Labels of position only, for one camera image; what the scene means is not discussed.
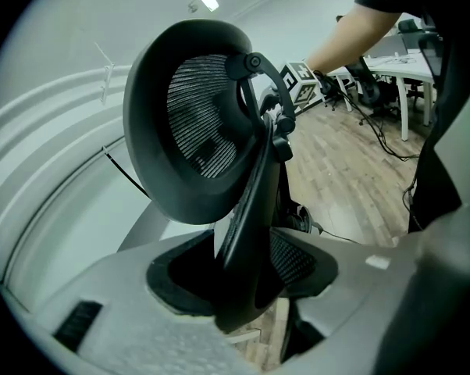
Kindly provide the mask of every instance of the table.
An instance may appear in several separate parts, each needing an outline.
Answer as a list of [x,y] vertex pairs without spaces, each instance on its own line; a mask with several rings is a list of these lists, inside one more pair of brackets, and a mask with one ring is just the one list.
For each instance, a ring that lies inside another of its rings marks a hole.
[[[386,75],[388,77],[396,77],[398,93],[400,95],[400,110],[401,110],[401,139],[406,141],[408,139],[408,104],[407,92],[405,91],[404,78],[420,80],[424,85],[424,125],[429,125],[429,115],[431,112],[431,105],[433,103],[433,76],[426,64],[422,53],[409,54],[405,57],[413,59],[414,62],[402,64],[393,63],[395,57],[386,57],[386,59],[365,59],[365,63],[370,71],[377,75]],[[342,77],[349,77],[350,73],[344,67],[334,70],[328,74],[335,76],[341,90],[346,93]],[[351,104],[345,99],[348,111],[351,111]]]

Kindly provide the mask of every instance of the black headrest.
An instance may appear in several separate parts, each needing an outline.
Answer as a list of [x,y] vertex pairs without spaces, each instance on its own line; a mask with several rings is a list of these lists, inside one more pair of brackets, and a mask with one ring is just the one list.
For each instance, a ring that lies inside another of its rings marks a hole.
[[144,189],[169,218],[212,223],[241,196],[258,139],[225,62],[249,52],[235,26],[188,20],[164,31],[131,68],[127,147]]

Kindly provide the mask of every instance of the black office chair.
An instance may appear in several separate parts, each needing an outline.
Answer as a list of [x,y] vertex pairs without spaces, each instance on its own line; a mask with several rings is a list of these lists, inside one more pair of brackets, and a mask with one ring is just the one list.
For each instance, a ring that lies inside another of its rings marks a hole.
[[[425,31],[417,28],[414,20],[400,21],[398,23],[398,30],[402,34],[407,50],[410,48],[418,48],[418,40],[425,33]],[[410,87],[407,97],[414,98],[412,109],[415,111],[417,99],[419,97],[424,98],[424,93],[418,90],[418,87],[422,86],[422,82],[420,80],[404,78],[404,83]]]
[[397,100],[397,85],[395,83],[378,82],[370,72],[363,57],[346,65],[346,69],[361,86],[363,94],[360,97],[360,102],[374,110],[370,117],[391,117],[397,120],[398,115],[393,113],[393,110],[398,110],[398,108],[388,106],[391,102]]
[[[337,91],[339,83],[330,77],[325,76],[325,78],[328,80],[320,82],[320,93],[322,93],[325,107],[327,107],[327,102],[332,102],[332,111],[336,111],[336,104],[342,99],[342,96]],[[333,87],[330,82],[334,83],[337,87]]]

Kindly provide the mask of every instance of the wooden floor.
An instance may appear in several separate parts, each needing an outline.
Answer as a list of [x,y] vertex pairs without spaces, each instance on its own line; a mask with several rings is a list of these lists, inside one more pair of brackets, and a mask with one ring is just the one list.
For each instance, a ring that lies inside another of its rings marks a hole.
[[[325,230],[367,245],[394,246],[407,232],[401,196],[417,160],[387,155],[369,125],[358,124],[360,118],[343,102],[335,111],[321,104],[297,117],[290,136],[294,157],[287,163],[290,193]],[[424,138],[410,130],[403,142],[400,128],[399,122],[383,124],[388,145],[399,155],[418,154]],[[263,371],[279,365],[287,310],[288,302],[279,299],[238,331],[261,330],[259,338],[234,346]]]

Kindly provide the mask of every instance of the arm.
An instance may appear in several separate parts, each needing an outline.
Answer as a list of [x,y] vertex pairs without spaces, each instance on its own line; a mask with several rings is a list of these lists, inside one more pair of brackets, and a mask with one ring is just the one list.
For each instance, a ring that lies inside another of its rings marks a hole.
[[352,63],[375,45],[400,15],[399,12],[383,12],[355,4],[337,23],[326,43],[306,63],[312,70],[322,73]]

